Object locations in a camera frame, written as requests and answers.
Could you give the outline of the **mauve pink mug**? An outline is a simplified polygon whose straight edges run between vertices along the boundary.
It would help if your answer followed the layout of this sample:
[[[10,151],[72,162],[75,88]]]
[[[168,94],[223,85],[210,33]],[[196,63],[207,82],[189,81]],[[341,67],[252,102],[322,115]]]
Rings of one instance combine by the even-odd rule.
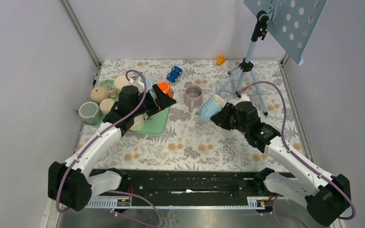
[[[183,96],[184,104],[192,113],[195,108],[198,108],[203,103],[203,91],[198,85],[190,85],[185,89]]]

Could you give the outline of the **orange mug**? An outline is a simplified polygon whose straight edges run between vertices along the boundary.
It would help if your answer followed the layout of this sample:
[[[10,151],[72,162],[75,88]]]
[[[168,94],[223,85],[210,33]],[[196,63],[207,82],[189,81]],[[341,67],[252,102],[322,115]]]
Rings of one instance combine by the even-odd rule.
[[[160,90],[168,95],[169,97],[173,98],[173,90],[171,88],[171,85],[168,82],[161,81],[157,83]]]

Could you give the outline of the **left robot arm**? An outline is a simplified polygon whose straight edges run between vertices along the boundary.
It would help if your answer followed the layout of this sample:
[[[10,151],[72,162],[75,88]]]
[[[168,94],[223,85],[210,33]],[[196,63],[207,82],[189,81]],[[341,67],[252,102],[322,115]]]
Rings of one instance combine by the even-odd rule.
[[[63,163],[53,162],[48,169],[48,197],[56,205],[81,211],[93,196],[112,190],[116,195],[128,191],[128,183],[116,171],[91,175],[103,154],[134,125],[135,117],[155,115],[176,104],[158,85],[156,96],[149,91],[139,92],[133,85],[124,86],[111,111],[103,118],[94,136]]]

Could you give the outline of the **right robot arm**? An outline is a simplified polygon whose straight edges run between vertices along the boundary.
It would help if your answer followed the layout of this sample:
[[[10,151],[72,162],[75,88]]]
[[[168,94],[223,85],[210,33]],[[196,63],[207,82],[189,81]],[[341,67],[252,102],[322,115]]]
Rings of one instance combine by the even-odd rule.
[[[324,227],[342,218],[348,208],[352,210],[350,218],[354,218],[349,179],[342,174],[333,176],[290,147],[283,133],[261,121],[251,102],[226,103],[208,114],[217,126],[239,131],[250,146],[275,159],[294,175],[292,180],[265,168],[253,183],[258,195],[265,196],[269,192],[283,195],[305,207]]]

